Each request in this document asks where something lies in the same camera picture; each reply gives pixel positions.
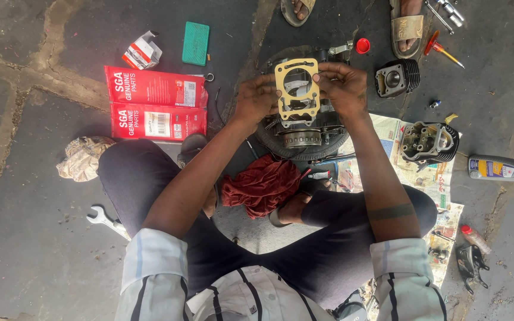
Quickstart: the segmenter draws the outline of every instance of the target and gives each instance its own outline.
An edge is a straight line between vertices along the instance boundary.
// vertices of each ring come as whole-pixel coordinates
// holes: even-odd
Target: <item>foot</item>
[[[420,14],[421,2],[422,0],[400,0],[400,17]],[[398,49],[400,49],[401,52],[404,52],[410,49],[416,40],[416,38],[413,38],[398,41]]]
[[[330,186],[330,181],[325,180],[324,184],[326,187]],[[279,210],[279,222],[283,224],[289,223],[301,223],[303,224],[303,220],[301,219],[301,214],[303,213],[303,209],[305,205],[311,200],[311,197],[306,193],[298,193],[293,196],[285,206],[283,206]]]
[[[300,0],[292,0],[292,4],[295,5],[295,14],[298,20],[303,20],[308,15],[308,8]]]
[[[212,188],[210,193],[207,195],[206,201],[202,206],[203,212],[206,214],[207,218],[211,218],[215,213],[215,204],[218,200],[218,195],[215,192],[215,188]]]

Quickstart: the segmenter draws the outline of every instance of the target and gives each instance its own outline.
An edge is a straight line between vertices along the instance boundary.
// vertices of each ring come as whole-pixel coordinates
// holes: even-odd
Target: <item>dark trousers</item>
[[[179,171],[165,152],[145,139],[120,142],[104,152],[98,173],[131,237]],[[404,187],[424,235],[436,222],[436,206],[425,193]],[[201,211],[183,238],[188,244],[188,298],[239,267],[260,265],[321,307],[334,309],[374,276],[369,246],[375,238],[364,194],[318,191],[304,208],[302,219],[322,229],[282,249],[257,255],[227,239]]]

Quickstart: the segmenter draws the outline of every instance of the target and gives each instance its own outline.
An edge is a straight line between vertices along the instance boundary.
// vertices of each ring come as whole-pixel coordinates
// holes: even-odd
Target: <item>shirt sleeve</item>
[[[376,278],[378,321],[447,320],[446,304],[433,284],[423,239],[396,239],[370,246]]]
[[[186,304],[187,243],[140,230],[126,247],[116,321],[191,320]]]

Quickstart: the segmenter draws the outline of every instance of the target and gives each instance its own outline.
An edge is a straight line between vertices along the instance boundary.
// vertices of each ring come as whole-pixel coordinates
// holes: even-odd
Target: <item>hand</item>
[[[266,85],[274,81],[275,74],[267,74],[243,82],[239,87],[237,106],[231,120],[251,126],[254,133],[263,117],[278,113],[279,108],[272,105],[278,101],[281,91],[275,86]]]
[[[366,105],[366,72],[344,63],[319,63],[319,74],[312,80],[326,92],[332,107],[344,119],[368,116]]]

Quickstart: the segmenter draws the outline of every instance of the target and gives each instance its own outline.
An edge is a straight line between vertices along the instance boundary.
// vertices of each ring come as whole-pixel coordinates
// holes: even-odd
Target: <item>sandal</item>
[[[420,49],[421,36],[423,34],[424,16],[409,15],[400,17],[400,0],[389,0],[392,11],[392,49],[396,57],[408,59],[415,55]],[[398,41],[417,38],[412,47],[404,52],[398,48]]]
[[[325,182],[327,181],[328,179],[318,179],[318,180],[313,180],[311,182],[307,182],[303,185],[303,188],[301,188],[299,191],[297,191],[297,193],[295,193],[295,195],[298,195],[300,193],[305,193],[307,194],[308,196],[312,197],[316,192],[320,191],[320,190],[324,190],[324,191],[330,191],[331,190],[331,187],[330,185],[329,186],[325,186]],[[292,223],[287,223],[287,224],[283,224],[281,223],[281,221],[279,220],[279,211],[281,210],[281,208],[283,208],[290,200],[292,200],[292,197],[290,197],[288,200],[284,201],[282,205],[278,206],[277,208],[275,208],[273,210],[273,212],[269,213],[267,216],[269,216],[269,222],[274,226],[274,227],[285,227],[287,225],[291,225]]]
[[[293,27],[300,27],[307,21],[307,19],[311,15],[312,8],[315,6],[316,0],[300,1],[303,3],[304,6],[308,8],[308,14],[302,20],[299,20],[296,17],[295,5],[291,3],[291,0],[281,0],[281,12],[283,13],[283,17],[285,17],[285,20],[287,20],[287,22]]]
[[[178,167],[183,169],[198,153],[207,145],[207,138],[203,134],[191,134],[182,142],[182,148],[178,154]],[[214,190],[217,199],[215,200],[215,208],[219,206],[219,188],[218,182],[214,184]]]

